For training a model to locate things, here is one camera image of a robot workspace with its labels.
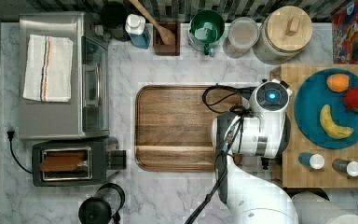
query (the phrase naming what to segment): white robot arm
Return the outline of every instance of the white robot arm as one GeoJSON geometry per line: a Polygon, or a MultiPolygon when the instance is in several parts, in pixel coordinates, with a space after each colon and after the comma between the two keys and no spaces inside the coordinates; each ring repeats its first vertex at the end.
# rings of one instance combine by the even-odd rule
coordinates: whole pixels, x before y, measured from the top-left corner
{"type": "MultiPolygon", "coordinates": [[[[240,149],[241,154],[275,158],[285,150],[287,138],[282,138],[290,90],[279,81],[263,83],[257,87],[249,100],[251,116],[227,112],[213,121],[212,139],[216,155],[224,148],[231,155],[240,149]],[[242,137],[234,136],[243,119],[242,137]]],[[[278,186],[244,172],[234,164],[231,156],[218,163],[218,173],[227,167],[227,179],[219,188],[219,198],[227,205],[236,224],[298,224],[298,216],[291,198],[278,186]]]]}

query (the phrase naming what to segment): dish towel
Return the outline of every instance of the dish towel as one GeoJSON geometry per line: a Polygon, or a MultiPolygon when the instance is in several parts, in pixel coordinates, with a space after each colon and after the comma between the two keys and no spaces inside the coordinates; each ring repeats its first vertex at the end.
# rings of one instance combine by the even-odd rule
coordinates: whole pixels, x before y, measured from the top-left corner
{"type": "Polygon", "coordinates": [[[30,35],[23,97],[42,102],[71,99],[74,43],[66,37],[30,35]]]}

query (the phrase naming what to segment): wooden cutting board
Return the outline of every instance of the wooden cutting board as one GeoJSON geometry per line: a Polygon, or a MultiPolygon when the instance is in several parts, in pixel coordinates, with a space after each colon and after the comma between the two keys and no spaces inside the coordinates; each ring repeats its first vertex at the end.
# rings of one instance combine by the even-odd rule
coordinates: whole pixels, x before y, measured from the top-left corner
{"type": "MultiPolygon", "coordinates": [[[[202,102],[209,86],[146,86],[136,97],[135,158],[147,171],[213,171],[214,151],[211,128],[217,113],[202,102]]],[[[211,91],[208,103],[226,96],[227,91],[211,91]]],[[[241,104],[233,95],[214,105],[228,111],[241,104]]],[[[241,157],[235,157],[241,163],[241,157]]]]}
{"type": "Polygon", "coordinates": [[[284,80],[293,94],[286,113],[291,120],[290,141],[282,154],[282,164],[272,164],[272,179],[285,188],[358,188],[358,176],[349,177],[333,170],[335,159],[358,161],[358,142],[342,149],[327,149],[311,142],[296,123],[295,101],[304,81],[314,73],[328,68],[348,70],[358,76],[358,64],[282,64],[270,72],[270,78],[284,80]],[[321,154],[324,168],[312,170],[301,165],[298,155],[302,151],[321,154]]]}

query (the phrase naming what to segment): wall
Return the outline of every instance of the wall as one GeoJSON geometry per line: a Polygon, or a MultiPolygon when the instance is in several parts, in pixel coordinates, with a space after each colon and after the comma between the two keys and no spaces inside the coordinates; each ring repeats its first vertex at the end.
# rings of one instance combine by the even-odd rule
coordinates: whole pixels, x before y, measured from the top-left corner
{"type": "MultiPolygon", "coordinates": [[[[123,3],[130,13],[137,13],[129,0],[123,3]]],[[[330,21],[331,16],[353,0],[139,0],[157,21],[189,22],[199,10],[213,9],[225,21],[238,17],[264,20],[279,7],[296,6],[308,12],[313,21],[330,21]]],[[[88,11],[98,14],[110,0],[0,0],[0,20],[17,21],[18,15],[36,11],[88,11]]]]}

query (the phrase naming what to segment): marble countertop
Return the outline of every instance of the marble countertop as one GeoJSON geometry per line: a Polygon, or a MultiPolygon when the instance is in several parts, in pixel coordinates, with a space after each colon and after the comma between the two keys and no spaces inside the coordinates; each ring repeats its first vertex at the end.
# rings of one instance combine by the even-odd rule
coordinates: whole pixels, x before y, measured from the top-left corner
{"type": "MultiPolygon", "coordinates": [[[[6,131],[19,127],[19,25],[2,23],[0,76],[0,223],[79,223],[78,207],[100,186],[36,188],[9,152],[6,131]]],[[[135,96],[149,84],[254,85],[269,77],[276,67],[257,60],[252,50],[230,59],[216,48],[212,58],[193,50],[186,32],[181,36],[181,55],[161,57],[131,42],[109,44],[110,135],[127,150],[127,170],[110,181],[120,185],[126,202],[121,223],[185,223],[213,187],[214,173],[147,172],[134,159],[135,96]]],[[[314,24],[312,39],[289,63],[332,63],[330,24],[314,24]]],[[[15,154],[31,167],[31,144],[15,138],[15,154]]],[[[245,158],[244,170],[269,178],[256,158],[245,158]]],[[[326,189],[332,202],[358,215],[358,189],[326,189]]],[[[231,214],[217,194],[198,218],[198,223],[232,223],[231,214]]]]}

